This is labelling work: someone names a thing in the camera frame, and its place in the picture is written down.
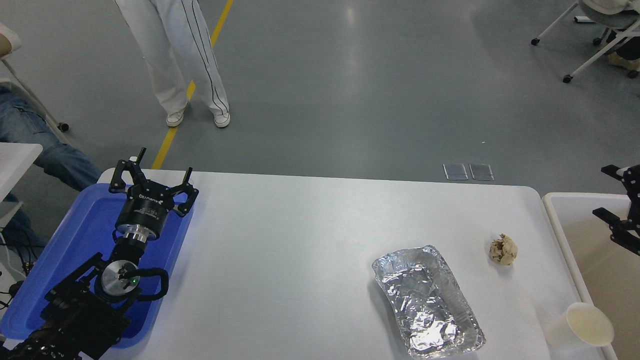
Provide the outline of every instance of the paper cup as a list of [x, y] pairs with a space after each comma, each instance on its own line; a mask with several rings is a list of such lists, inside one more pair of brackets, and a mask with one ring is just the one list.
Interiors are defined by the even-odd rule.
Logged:
[[576, 302], [547, 327], [545, 338], [554, 348], [603, 347], [613, 340], [613, 325], [597, 307]]

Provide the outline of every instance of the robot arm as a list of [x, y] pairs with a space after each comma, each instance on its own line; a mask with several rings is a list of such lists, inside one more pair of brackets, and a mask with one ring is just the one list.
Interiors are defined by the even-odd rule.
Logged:
[[[40, 317], [43, 326], [13, 350], [0, 347], [0, 359], [60, 360], [79, 359], [84, 352], [98, 360], [117, 344], [130, 324], [126, 311], [136, 301], [154, 301], [168, 291], [169, 275], [162, 268], [138, 268], [147, 242], [158, 239], [170, 211], [183, 217], [189, 213], [198, 190], [189, 183], [191, 168], [182, 184], [169, 188], [145, 178], [140, 160], [120, 160], [113, 174], [110, 192], [127, 194], [115, 227], [123, 234], [107, 260], [96, 253], [47, 293], [48, 305]], [[133, 185], [126, 188], [123, 171], [129, 171]], [[176, 204], [174, 197], [187, 194], [187, 201]], [[143, 295], [140, 277], [160, 277], [158, 293]]]
[[609, 225], [613, 242], [636, 255], [640, 255], [640, 238], [631, 233], [631, 231], [635, 231], [640, 235], [640, 165], [627, 168], [608, 165], [603, 167], [601, 171], [622, 182], [627, 190], [627, 196], [631, 200], [631, 207], [629, 207], [626, 220], [621, 220], [605, 208], [595, 209], [593, 214]]

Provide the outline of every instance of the white table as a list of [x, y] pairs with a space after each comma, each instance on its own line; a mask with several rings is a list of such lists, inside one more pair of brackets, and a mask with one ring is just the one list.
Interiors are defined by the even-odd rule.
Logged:
[[[170, 186], [183, 176], [145, 174]], [[486, 335], [450, 359], [604, 359], [545, 342], [543, 327], [580, 298], [531, 188], [204, 172], [192, 183], [200, 195], [155, 326], [103, 359], [410, 359], [371, 263], [427, 244]], [[513, 266], [488, 256], [500, 233], [520, 248]]]
[[18, 183], [41, 152], [39, 143], [0, 142], [0, 200]]
[[[6, 226], [11, 217], [20, 208], [21, 202], [12, 203], [2, 201], [11, 189], [18, 183], [34, 160], [42, 152], [39, 143], [4, 143], [0, 142], [0, 228]], [[6, 268], [7, 260], [5, 249], [0, 249], [0, 289], [6, 291], [15, 283], [9, 270]], [[8, 296], [0, 297], [7, 301]], [[0, 310], [0, 318], [6, 310]]]

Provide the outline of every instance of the person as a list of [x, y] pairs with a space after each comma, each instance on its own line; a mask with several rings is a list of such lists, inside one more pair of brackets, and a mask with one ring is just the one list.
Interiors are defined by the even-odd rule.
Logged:
[[[21, 44], [20, 38], [12, 30], [0, 23], [0, 59], [5, 59]], [[89, 157], [61, 143], [27, 100], [12, 92], [10, 84], [8, 79], [0, 79], [0, 142], [39, 143], [43, 150], [34, 164], [46, 174], [57, 177], [77, 191], [95, 184], [100, 177], [100, 170]], [[18, 201], [11, 193], [5, 200]], [[17, 245], [15, 250], [25, 258], [28, 255], [27, 247], [31, 247], [34, 254], [38, 255], [47, 243], [33, 232], [29, 217], [21, 209], [2, 230], [2, 234], [5, 240]]]
[[227, 93], [218, 74], [207, 24], [197, 0], [115, 0], [147, 62], [153, 91], [167, 113], [166, 124], [178, 126], [188, 104], [183, 60], [196, 92], [213, 113], [218, 127], [229, 125]]

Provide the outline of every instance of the gray floor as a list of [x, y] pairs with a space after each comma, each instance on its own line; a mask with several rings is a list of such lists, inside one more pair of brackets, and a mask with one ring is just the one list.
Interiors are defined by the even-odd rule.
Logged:
[[[202, 1], [210, 30], [224, 4]], [[562, 83], [597, 25], [567, 18], [529, 45], [569, 4], [238, 0], [215, 47], [231, 125], [194, 100], [163, 168], [446, 181], [442, 163], [479, 162], [541, 195], [622, 193], [599, 169], [640, 163], [640, 79], [601, 59]], [[10, 63], [76, 147], [104, 170], [145, 146], [151, 166], [164, 115], [112, 1], [3, 0], [0, 21], [24, 42]], [[38, 168], [15, 193], [43, 236], [76, 195]]]

